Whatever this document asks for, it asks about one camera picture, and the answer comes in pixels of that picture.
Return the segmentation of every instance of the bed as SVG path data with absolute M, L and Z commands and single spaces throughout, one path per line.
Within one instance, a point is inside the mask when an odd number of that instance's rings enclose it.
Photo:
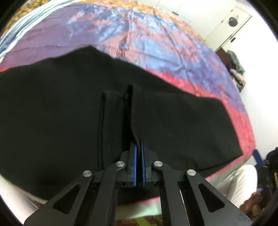
M 20 20 L 10 28 L 17 26 L 16 33 L 6 31 L 1 38 L 0 71 L 92 45 L 185 92 L 222 101 L 243 155 L 207 177 L 211 184 L 223 180 L 252 155 L 253 131 L 229 72 L 204 40 L 175 15 L 133 0 L 87 0 L 67 1 L 43 19 L 25 24 L 24 32 Z

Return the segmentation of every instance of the tie-dye fabric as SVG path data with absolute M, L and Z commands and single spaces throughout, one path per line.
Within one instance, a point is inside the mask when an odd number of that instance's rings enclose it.
M 223 102 L 243 156 L 209 181 L 223 179 L 251 156 L 255 141 L 250 121 L 224 64 L 196 32 L 157 15 L 113 7 L 108 1 L 66 6 L 28 31 L 5 55 L 0 71 L 87 45 L 138 65 L 186 92 Z

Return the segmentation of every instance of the black fabric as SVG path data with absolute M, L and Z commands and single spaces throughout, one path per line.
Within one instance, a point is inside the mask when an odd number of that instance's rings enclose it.
M 230 71 L 230 69 L 237 69 L 236 64 L 233 62 L 231 56 L 227 54 L 225 50 L 219 48 L 215 53 L 219 56 L 223 64 L 225 64 L 228 71 Z
M 0 74 L 0 173 L 44 199 L 144 139 L 208 176 L 242 155 L 219 100 L 183 92 L 93 47 Z
M 272 181 L 273 192 L 276 191 L 276 181 L 274 174 L 278 172 L 278 147 L 266 155 L 266 165 L 270 172 L 270 180 Z

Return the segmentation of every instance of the pant leg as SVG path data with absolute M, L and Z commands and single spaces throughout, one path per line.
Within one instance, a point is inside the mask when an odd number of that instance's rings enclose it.
M 0 195 L 14 216 L 24 221 L 37 210 L 24 195 L 0 175 Z
M 226 198 L 239 208 L 253 192 L 256 192 L 257 182 L 256 168 L 252 165 L 243 165 L 234 172 Z
M 230 175 L 228 175 L 224 180 L 219 182 L 216 186 L 214 186 L 225 197 L 227 196 L 227 193 L 228 193 L 230 186 L 232 184 L 232 181 L 234 179 L 234 174 L 235 174 L 235 171 L 232 172 Z

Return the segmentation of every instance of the black bag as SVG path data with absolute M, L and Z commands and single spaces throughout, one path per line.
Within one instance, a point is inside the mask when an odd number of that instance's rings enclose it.
M 266 165 L 270 171 L 271 180 L 275 185 L 274 173 L 278 172 L 278 147 L 266 155 Z

